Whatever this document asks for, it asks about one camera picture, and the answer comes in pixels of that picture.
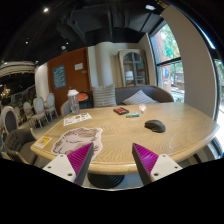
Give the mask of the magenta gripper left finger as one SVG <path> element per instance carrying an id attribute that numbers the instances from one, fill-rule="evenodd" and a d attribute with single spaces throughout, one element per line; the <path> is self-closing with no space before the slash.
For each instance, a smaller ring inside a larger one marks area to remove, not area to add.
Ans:
<path id="1" fill-rule="evenodd" d="M 82 185 L 93 153 L 92 143 L 84 145 L 69 155 L 56 156 L 44 167 L 44 170 L 77 185 Z"/>

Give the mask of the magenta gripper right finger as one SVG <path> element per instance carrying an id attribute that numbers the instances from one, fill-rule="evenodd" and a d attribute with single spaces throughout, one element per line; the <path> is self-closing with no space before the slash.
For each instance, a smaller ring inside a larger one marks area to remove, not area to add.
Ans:
<path id="1" fill-rule="evenodd" d="M 137 143 L 132 144 L 132 154 L 144 185 L 155 182 L 182 169 L 167 154 L 157 155 Z"/>

